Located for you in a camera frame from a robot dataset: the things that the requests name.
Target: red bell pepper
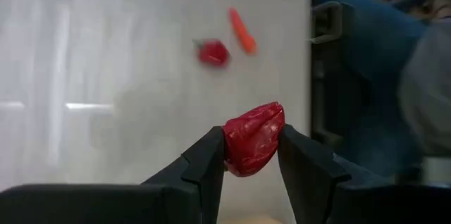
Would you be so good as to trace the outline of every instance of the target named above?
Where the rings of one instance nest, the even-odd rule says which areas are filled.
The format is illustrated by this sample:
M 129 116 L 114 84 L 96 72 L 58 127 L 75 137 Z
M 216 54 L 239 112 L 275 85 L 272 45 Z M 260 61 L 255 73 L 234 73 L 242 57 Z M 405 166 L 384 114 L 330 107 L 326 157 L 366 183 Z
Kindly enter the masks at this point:
M 208 39 L 203 42 L 198 42 L 197 46 L 200 61 L 216 67 L 227 65 L 230 54 L 221 41 Z
M 223 126 L 225 165 L 238 177 L 261 170 L 277 150 L 278 134 L 285 124 L 283 107 L 272 102 L 248 111 Z

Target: blue cloth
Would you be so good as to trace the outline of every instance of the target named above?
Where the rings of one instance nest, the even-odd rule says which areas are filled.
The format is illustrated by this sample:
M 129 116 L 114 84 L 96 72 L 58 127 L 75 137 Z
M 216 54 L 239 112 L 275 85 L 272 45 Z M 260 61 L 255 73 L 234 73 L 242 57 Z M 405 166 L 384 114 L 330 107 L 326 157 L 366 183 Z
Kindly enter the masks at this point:
M 419 163 L 421 150 L 402 118 L 397 87 L 400 72 L 426 26 L 383 2 L 320 1 L 338 1 L 354 9 L 343 59 L 371 85 L 371 104 L 337 153 L 384 176 Z

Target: red pepper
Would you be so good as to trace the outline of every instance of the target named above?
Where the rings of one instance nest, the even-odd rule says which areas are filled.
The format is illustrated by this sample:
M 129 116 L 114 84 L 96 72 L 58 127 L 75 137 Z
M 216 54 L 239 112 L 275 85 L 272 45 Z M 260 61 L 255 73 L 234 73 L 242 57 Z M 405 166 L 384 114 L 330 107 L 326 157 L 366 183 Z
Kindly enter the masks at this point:
M 223 126 L 225 165 L 238 177 L 261 170 L 277 150 L 278 134 L 285 124 L 283 107 L 272 102 L 230 119 Z
M 198 44 L 199 60 L 212 66 L 223 67 L 230 54 L 224 44 L 217 39 L 208 39 Z

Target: white backdrop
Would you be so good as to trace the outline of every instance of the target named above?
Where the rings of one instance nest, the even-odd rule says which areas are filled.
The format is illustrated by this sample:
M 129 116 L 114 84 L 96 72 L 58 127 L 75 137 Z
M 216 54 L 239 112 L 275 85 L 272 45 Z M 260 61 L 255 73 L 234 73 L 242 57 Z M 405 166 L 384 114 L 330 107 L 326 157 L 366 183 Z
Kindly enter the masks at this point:
M 259 46 L 247 56 L 236 7 Z M 279 101 L 309 128 L 309 0 L 0 0 L 0 189 L 30 182 L 139 183 L 209 128 Z M 219 38 L 225 70 L 193 39 Z M 276 158 L 226 174 L 220 218 L 293 221 Z

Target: orange carrot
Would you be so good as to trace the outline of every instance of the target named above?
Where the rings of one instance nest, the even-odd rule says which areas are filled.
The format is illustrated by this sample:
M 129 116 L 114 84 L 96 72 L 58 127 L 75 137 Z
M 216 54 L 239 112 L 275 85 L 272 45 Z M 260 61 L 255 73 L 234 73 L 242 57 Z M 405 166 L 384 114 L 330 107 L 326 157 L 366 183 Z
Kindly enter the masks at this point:
M 251 36 L 251 34 L 248 33 L 246 30 L 246 26 L 241 20 L 240 15 L 238 14 L 237 10 L 234 8 L 231 8 L 229 10 L 230 13 L 230 21 L 233 26 L 233 30 L 235 31 L 235 34 L 237 38 L 240 40 L 242 48 L 246 51 L 248 54 L 253 54 L 255 51 L 257 51 L 257 44 L 255 43 L 254 38 Z

